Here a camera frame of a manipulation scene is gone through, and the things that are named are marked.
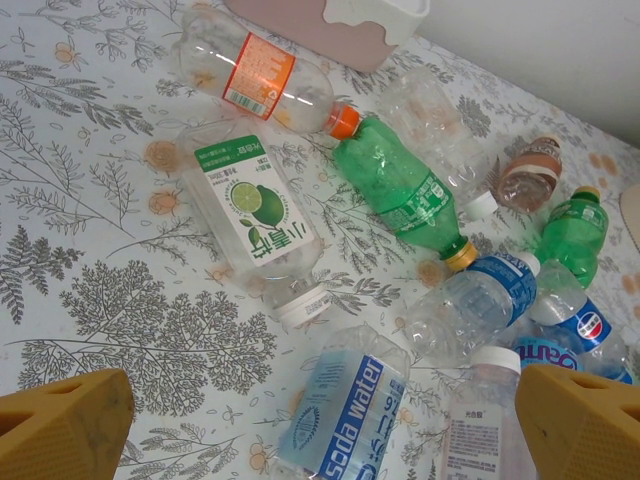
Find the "white bottle cap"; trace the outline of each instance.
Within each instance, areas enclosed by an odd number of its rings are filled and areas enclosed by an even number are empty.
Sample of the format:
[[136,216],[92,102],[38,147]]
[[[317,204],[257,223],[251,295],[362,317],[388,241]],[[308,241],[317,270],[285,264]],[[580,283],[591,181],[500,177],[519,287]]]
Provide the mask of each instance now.
[[307,293],[276,308],[274,313],[285,327],[293,328],[320,315],[330,305],[331,295],[325,286],[316,285]]
[[538,260],[538,257],[529,252],[518,252],[513,256],[526,263],[531,272],[533,272],[534,277],[538,276],[540,273],[540,260]]
[[495,365],[508,368],[520,375],[520,355],[502,347],[482,347],[471,358],[471,366]]
[[491,195],[491,192],[487,190],[479,197],[463,205],[462,209],[464,213],[467,214],[467,217],[469,217],[469,220],[475,222],[495,212],[498,209],[498,203],[495,198],[493,198],[493,195]]

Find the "barcode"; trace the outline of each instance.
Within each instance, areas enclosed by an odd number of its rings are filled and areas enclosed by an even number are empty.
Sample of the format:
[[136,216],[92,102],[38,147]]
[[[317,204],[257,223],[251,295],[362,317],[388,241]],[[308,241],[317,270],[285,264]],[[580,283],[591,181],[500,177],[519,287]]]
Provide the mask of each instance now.
[[249,97],[231,89],[229,89],[229,91],[225,95],[225,99],[230,101],[231,103],[238,105],[239,107],[246,108],[247,110],[255,113],[258,116],[262,116],[266,109],[266,107],[261,103],[258,103],[255,100],[251,100]]

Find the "pink container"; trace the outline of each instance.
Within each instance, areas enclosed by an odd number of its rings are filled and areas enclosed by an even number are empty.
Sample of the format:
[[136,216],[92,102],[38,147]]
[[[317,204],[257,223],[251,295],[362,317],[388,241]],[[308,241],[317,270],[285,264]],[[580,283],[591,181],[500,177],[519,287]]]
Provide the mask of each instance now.
[[429,0],[225,0],[229,10],[320,55],[373,72],[415,32]]

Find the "tablecloth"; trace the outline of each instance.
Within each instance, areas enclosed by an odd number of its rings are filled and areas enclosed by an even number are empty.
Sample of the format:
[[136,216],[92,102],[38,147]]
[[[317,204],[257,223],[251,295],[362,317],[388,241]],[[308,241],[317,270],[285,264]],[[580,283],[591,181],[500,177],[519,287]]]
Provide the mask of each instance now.
[[[170,74],[184,8],[29,0],[0,9],[0,394],[122,367],[136,417],[116,478],[258,479],[328,336],[367,323],[408,348],[406,307],[447,273],[371,220],[333,164],[331,139],[274,130],[273,154],[322,237],[314,273],[333,305],[287,330],[259,288],[234,286],[177,174],[178,133],[232,115]],[[501,207],[463,230],[481,253],[529,249],[553,205],[597,186],[611,223],[589,294],[640,371],[640,256],[618,207],[640,181],[637,149],[422,38],[360,74],[248,26],[316,63],[338,98],[365,113],[392,79],[428,66],[490,155],[493,178],[536,135],[556,134],[565,168],[550,205],[532,216]],[[202,327],[176,340],[188,322]],[[216,346],[194,348],[201,335]],[[447,401],[464,381],[412,358],[381,480],[438,478]]]

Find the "green soda bottle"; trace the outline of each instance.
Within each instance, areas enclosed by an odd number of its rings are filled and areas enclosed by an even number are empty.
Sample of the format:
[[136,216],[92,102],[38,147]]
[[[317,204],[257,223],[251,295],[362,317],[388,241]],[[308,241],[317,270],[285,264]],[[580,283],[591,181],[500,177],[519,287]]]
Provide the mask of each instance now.
[[451,192],[378,118],[365,118],[333,155],[398,238],[437,251],[454,272],[476,259],[475,247],[460,235]]
[[540,263],[555,258],[587,288],[598,270],[608,226],[598,189],[580,187],[551,212],[536,257]]

